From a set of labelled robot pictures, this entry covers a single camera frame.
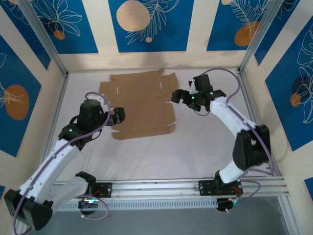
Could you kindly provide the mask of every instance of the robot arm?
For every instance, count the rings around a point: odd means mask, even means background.
[[[76,174],[65,185],[59,187],[52,187],[52,185],[86,143],[94,140],[92,135],[76,141],[74,139],[99,129],[104,125],[108,115],[110,119],[108,119],[107,126],[119,124],[125,118],[123,108],[114,108],[113,114],[104,112],[95,96],[88,97],[84,101],[79,115],[73,117],[69,125],[62,129],[52,151],[35,173],[17,191],[10,189],[5,194],[4,199],[12,216],[22,197],[26,195],[18,211],[17,219],[37,231],[48,223],[53,212],[64,203],[79,195],[93,193],[96,178],[84,172]]]
[[[258,126],[247,119],[231,103],[221,90],[213,90],[207,74],[194,77],[189,81],[190,91],[176,90],[171,100],[182,102],[194,111],[204,106],[208,112],[215,114],[236,138],[233,149],[233,160],[215,175],[215,184],[229,184],[236,181],[247,169],[268,161],[261,144],[250,130],[254,128],[270,150],[269,130],[266,126]]]

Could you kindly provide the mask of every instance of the cable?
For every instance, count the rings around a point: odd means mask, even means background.
[[[84,207],[84,206],[82,206],[82,207],[80,208],[80,211],[79,211],[80,214],[81,214],[81,216],[82,216],[82,218],[86,218],[86,219],[90,219],[90,220],[100,220],[100,219],[104,219],[105,217],[108,216],[108,214],[109,214],[109,207],[108,207],[108,205],[107,205],[103,200],[101,200],[100,198],[97,198],[97,197],[95,197],[95,196],[87,195],[87,194],[85,194],[85,195],[79,195],[79,196],[76,197],[76,198],[84,198],[84,197],[93,198],[93,199],[95,199],[95,200],[100,201],[100,202],[107,208],[107,212],[106,212],[106,214],[105,214],[104,216],[102,216],[102,217],[90,218],[90,217],[87,217],[87,216],[85,216],[85,215],[83,214],[83,207]]]
[[[104,103],[107,104],[107,107],[108,107],[108,116],[107,116],[107,119],[105,120],[105,122],[103,123],[102,126],[100,126],[99,128],[97,128],[96,130],[92,131],[92,132],[89,132],[87,134],[84,134],[82,136],[79,136],[79,137],[76,137],[74,139],[72,139],[71,141],[67,142],[66,144],[64,144],[62,147],[60,147],[55,153],[54,155],[52,155],[50,157],[50,159],[44,164],[44,166],[40,169],[40,171],[38,172],[38,174],[34,177],[34,179],[31,181],[31,183],[29,184],[27,190],[25,191],[25,193],[23,194],[22,198],[20,199],[17,207],[16,207],[16,210],[14,212],[14,215],[13,215],[13,234],[14,235],[19,235],[17,234],[16,232],[16,221],[17,221],[17,217],[18,217],[18,214],[19,214],[19,211],[21,209],[21,206],[22,206],[22,203],[23,201],[25,200],[26,196],[28,195],[28,193],[32,190],[33,186],[35,185],[36,181],[38,180],[38,178],[41,176],[41,174],[43,173],[43,171],[48,167],[48,165],[56,158],[56,156],[63,150],[65,149],[67,146],[69,146],[71,143],[75,142],[75,141],[78,141],[80,139],[83,139],[83,138],[86,138],[88,136],[91,136],[93,135],[94,133],[100,131],[103,127],[105,127],[110,119],[110,116],[111,116],[111,113],[110,113],[110,104],[109,102],[107,101],[107,99],[105,98],[104,95],[102,94],[99,94],[97,92],[88,92],[85,94],[85,98],[87,99],[88,98],[88,95],[90,94],[95,94],[97,96],[100,96],[103,100],[104,100]],[[25,235],[27,234],[29,231],[31,230],[31,228],[27,229],[26,232],[24,232],[23,234],[20,234],[20,235]]]
[[[194,109],[193,109],[193,111],[194,111],[197,115],[199,115],[199,116],[201,116],[201,117],[205,117],[205,116],[208,116],[208,115],[209,115],[209,111],[207,111],[207,114],[199,114],[199,113],[197,113],[196,110],[194,110]]]
[[[227,97],[227,100],[226,100],[226,104],[228,105],[228,108],[254,133],[255,137],[258,139],[258,141],[260,142],[261,146],[264,148],[264,151],[270,161],[270,166],[271,166],[271,175],[274,175],[275,173],[275,164],[274,164],[274,160],[268,150],[268,148],[266,147],[265,143],[263,142],[262,138],[259,136],[259,134],[254,130],[253,127],[251,127],[251,125],[247,122],[245,122],[244,118],[236,111],[234,110],[231,106],[229,106],[229,100],[235,95],[238,93],[238,91],[240,90],[240,81],[239,81],[239,78],[236,74],[234,74],[232,71],[230,70],[227,70],[227,69],[224,69],[224,68],[211,68],[207,71],[204,71],[203,73],[201,73],[200,75],[204,75],[210,71],[214,71],[214,70],[222,70],[222,71],[226,71],[228,73],[230,73],[231,75],[233,75],[238,83],[238,87],[236,89],[236,91],[234,93],[232,93],[230,96]]]
[[[261,173],[265,173],[265,174],[268,174],[268,175],[272,175],[274,176],[275,174],[275,164],[274,164],[274,160],[273,160],[273,157],[271,156],[268,148],[266,147],[264,141],[262,140],[262,138],[259,136],[259,134],[254,130],[254,128],[249,124],[247,123],[244,118],[236,111],[234,110],[228,103],[229,103],[229,100],[235,95],[238,93],[238,91],[240,90],[240,81],[239,81],[239,78],[236,74],[234,74],[232,71],[230,70],[227,70],[227,69],[224,69],[224,68],[212,68],[212,69],[209,69],[203,73],[201,73],[200,75],[204,75],[210,71],[214,71],[214,70],[222,70],[222,71],[226,71],[228,73],[230,73],[231,75],[233,75],[238,83],[238,87],[236,89],[236,91],[234,93],[232,93],[230,96],[227,97],[226,99],[226,105],[227,107],[253,132],[253,134],[255,135],[255,137],[257,138],[257,140],[260,142],[261,146],[263,147],[267,157],[268,157],[268,160],[270,161],[270,173],[267,172],[267,171],[264,171],[264,170],[259,170],[259,169],[254,169],[254,168],[251,168],[249,169],[248,171],[257,171],[257,172],[261,172]],[[246,174],[248,174],[248,171],[245,171],[241,176],[238,177],[238,179],[244,177]],[[258,188],[251,194],[249,195],[248,198],[246,198],[245,200],[243,200],[241,203],[243,203],[244,201],[248,200],[249,198],[253,197],[255,194],[257,194],[261,188],[261,184],[259,182],[256,182],[256,181],[252,181],[252,180],[241,180],[242,182],[249,182],[249,183],[254,183],[254,184],[258,184]]]

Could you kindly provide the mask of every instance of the white table surface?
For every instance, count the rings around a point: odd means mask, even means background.
[[[52,145],[61,129],[78,115],[84,95],[99,91],[100,82],[109,81],[110,74],[142,72],[146,70],[105,70],[71,73],[58,116]],[[179,87],[187,90],[188,80],[203,69],[166,69],[164,74],[175,72]],[[236,90],[235,78],[225,71],[209,73],[215,90],[227,95]],[[241,92],[232,104],[248,117]],[[78,157],[72,160],[58,181],[68,181],[83,170],[98,180],[144,180],[214,177],[232,159],[235,138],[228,128],[212,113],[206,117],[196,115],[184,104],[174,104],[176,129],[169,135],[130,140],[116,140],[112,129],[105,127],[101,136],[88,143]],[[265,170],[267,164],[260,166]]]

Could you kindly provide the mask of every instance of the flattened cardboard box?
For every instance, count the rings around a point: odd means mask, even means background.
[[[101,82],[99,92],[106,94],[112,107],[123,107],[126,118],[112,129],[118,140],[170,134],[175,121],[171,100],[178,81],[174,73],[156,71],[110,75],[110,82]]]

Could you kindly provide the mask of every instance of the wall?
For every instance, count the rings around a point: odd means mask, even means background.
[[[0,82],[6,91],[10,83],[22,85],[27,91],[19,99],[17,90],[11,89],[15,99],[3,100],[0,107],[0,185],[5,187],[5,194],[9,188],[17,189],[38,167],[64,78],[52,62],[44,66],[1,7],[0,53],[2,59],[5,57],[0,65]],[[9,97],[3,90],[0,95]],[[2,145],[6,141],[9,148]],[[11,234],[12,218],[3,196],[0,234],[5,235]]]
[[[306,93],[294,86],[299,81],[308,82],[308,92],[312,91],[311,74],[302,73],[304,63],[299,56],[303,47],[310,53],[310,47],[302,42],[307,33],[310,36],[312,16],[313,2],[300,0],[260,65],[252,59],[245,71],[262,119],[270,129],[272,152],[307,234],[313,231],[313,202],[304,185],[304,180],[313,176],[313,141],[307,139],[312,137],[312,123],[308,122],[310,110],[303,109],[309,97],[303,100]]]
[[[269,0],[31,1],[69,71],[237,67]],[[0,4],[32,46],[11,0]]]

